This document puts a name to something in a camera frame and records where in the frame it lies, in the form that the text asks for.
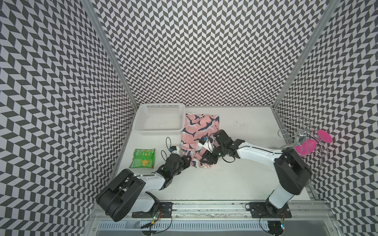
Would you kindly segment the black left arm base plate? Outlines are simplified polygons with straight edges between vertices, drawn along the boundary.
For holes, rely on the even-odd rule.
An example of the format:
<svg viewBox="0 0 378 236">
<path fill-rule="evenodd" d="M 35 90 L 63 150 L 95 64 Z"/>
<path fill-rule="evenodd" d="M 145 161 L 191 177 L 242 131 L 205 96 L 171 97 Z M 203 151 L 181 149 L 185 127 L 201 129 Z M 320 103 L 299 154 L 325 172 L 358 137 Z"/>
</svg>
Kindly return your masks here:
<svg viewBox="0 0 378 236">
<path fill-rule="evenodd" d="M 172 213 L 172 202 L 159 202 L 154 204 L 148 212 L 138 211 L 132 213 L 132 218 L 153 219 L 160 216 L 161 218 L 170 218 Z"/>
</svg>

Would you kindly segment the pink shark print shorts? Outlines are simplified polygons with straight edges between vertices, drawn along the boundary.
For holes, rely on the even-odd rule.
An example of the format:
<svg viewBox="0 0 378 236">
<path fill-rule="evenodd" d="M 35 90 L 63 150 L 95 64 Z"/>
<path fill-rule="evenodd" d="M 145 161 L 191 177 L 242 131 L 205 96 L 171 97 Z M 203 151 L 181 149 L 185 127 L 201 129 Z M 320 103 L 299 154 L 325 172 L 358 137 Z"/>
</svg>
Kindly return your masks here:
<svg viewBox="0 0 378 236">
<path fill-rule="evenodd" d="M 202 163 L 206 148 L 199 144 L 202 138 L 215 145 L 213 134 L 219 130 L 220 117 L 218 115 L 186 113 L 185 126 L 182 131 L 181 150 L 190 165 L 196 168 L 210 168 L 211 165 Z"/>
</svg>

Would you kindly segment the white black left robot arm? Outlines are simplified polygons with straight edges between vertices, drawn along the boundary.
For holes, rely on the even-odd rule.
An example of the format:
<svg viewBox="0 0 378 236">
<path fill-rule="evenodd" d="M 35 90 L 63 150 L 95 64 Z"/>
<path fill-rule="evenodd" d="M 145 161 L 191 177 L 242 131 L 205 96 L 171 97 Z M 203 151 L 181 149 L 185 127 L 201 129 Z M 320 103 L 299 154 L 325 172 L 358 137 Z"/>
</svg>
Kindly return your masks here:
<svg viewBox="0 0 378 236">
<path fill-rule="evenodd" d="M 189 167 L 188 157 L 172 153 L 165 164 L 149 175 L 137 176 L 130 169 L 124 169 L 100 191 L 95 198 L 96 203 L 115 222 L 129 212 L 156 213 L 159 199 L 152 191 L 166 189 L 175 176 Z"/>
</svg>

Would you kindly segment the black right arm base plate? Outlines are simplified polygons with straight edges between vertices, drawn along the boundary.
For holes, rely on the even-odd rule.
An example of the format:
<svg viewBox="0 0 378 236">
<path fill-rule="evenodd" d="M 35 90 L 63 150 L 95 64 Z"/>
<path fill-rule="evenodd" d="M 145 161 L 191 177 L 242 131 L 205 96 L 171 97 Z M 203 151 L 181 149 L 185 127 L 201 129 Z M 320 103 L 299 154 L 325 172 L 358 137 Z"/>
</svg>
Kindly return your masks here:
<svg viewBox="0 0 378 236">
<path fill-rule="evenodd" d="M 292 218 L 288 204 L 276 208 L 270 202 L 249 202 L 246 209 L 251 212 L 252 218 Z"/>
</svg>

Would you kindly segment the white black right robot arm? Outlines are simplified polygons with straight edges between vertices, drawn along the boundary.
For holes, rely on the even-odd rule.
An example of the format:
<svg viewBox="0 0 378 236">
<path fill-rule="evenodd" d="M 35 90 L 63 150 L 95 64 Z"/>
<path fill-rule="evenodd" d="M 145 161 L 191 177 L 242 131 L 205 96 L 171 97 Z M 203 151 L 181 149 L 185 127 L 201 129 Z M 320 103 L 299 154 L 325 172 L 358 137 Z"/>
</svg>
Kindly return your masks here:
<svg viewBox="0 0 378 236">
<path fill-rule="evenodd" d="M 232 140 L 224 130 L 213 134 L 218 144 L 216 147 L 207 137 L 199 140 L 199 145 L 206 149 L 200 162 L 213 165 L 219 158 L 231 156 L 235 159 L 247 159 L 276 171 L 279 184 L 265 202 L 249 203 L 253 218 L 260 211 L 261 216 L 278 217 L 288 210 L 288 202 L 299 195 L 310 181 L 312 171 L 302 157 L 290 145 L 281 149 L 271 149 L 252 145 L 244 140 Z"/>
</svg>

